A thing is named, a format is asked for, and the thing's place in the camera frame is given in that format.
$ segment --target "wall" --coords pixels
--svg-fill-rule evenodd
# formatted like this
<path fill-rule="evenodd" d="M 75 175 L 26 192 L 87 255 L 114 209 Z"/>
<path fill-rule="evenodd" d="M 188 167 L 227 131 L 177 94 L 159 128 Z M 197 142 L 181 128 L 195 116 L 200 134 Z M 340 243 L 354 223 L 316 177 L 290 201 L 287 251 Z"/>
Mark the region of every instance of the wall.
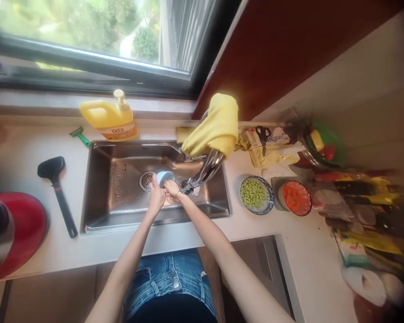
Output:
<path fill-rule="evenodd" d="M 404 10 L 263 111 L 275 121 L 289 107 L 300 113 L 345 110 L 404 88 Z"/>
<path fill-rule="evenodd" d="M 404 185 L 404 10 L 253 121 L 275 121 L 289 107 L 335 130 L 349 166 L 395 168 Z"/>
<path fill-rule="evenodd" d="M 404 89 L 315 117 L 335 130 L 347 147 L 347 165 L 394 168 L 404 185 Z"/>

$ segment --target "red appliance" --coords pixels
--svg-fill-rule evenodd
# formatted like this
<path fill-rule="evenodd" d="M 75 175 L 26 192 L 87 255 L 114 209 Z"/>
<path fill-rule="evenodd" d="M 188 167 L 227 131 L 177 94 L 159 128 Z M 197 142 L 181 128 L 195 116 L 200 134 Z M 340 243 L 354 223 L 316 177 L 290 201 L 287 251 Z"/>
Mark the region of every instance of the red appliance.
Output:
<path fill-rule="evenodd" d="M 48 229 L 42 204 L 33 196 L 0 193 L 0 279 L 33 256 Z"/>

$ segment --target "kitchen sink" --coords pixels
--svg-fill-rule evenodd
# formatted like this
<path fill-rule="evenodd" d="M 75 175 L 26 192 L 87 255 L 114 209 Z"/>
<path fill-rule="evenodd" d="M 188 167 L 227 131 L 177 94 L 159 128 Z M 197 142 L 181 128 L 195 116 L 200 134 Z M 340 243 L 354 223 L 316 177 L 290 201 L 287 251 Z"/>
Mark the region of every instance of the kitchen sink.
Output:
<path fill-rule="evenodd" d="M 169 170 L 175 180 L 194 176 L 204 159 L 184 162 L 175 141 L 93 141 L 88 159 L 81 233 L 99 233 L 137 227 L 149 202 L 153 173 Z M 230 216 L 223 165 L 190 199 L 210 218 Z M 166 201 L 153 225 L 190 221 L 180 203 Z"/>

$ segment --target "scissors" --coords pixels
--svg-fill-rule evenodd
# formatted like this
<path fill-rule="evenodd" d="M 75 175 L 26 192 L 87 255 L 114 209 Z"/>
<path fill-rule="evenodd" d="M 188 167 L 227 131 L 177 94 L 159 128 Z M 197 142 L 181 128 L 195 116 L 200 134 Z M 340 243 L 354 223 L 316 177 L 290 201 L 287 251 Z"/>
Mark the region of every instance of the scissors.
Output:
<path fill-rule="evenodd" d="M 266 142 L 268 141 L 268 138 L 271 136 L 272 132 L 267 127 L 257 126 L 256 127 L 256 133 L 259 136 L 260 143 L 263 146 L 262 155 L 263 155 L 263 157 L 265 157 L 265 155 L 266 155 Z"/>

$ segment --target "window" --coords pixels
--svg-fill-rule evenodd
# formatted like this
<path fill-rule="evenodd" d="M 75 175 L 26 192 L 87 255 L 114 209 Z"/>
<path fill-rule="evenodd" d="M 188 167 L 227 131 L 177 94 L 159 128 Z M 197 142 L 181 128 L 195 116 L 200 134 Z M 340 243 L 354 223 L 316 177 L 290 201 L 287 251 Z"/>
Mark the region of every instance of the window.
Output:
<path fill-rule="evenodd" d="M 240 0 L 0 0 L 0 87 L 196 99 Z"/>

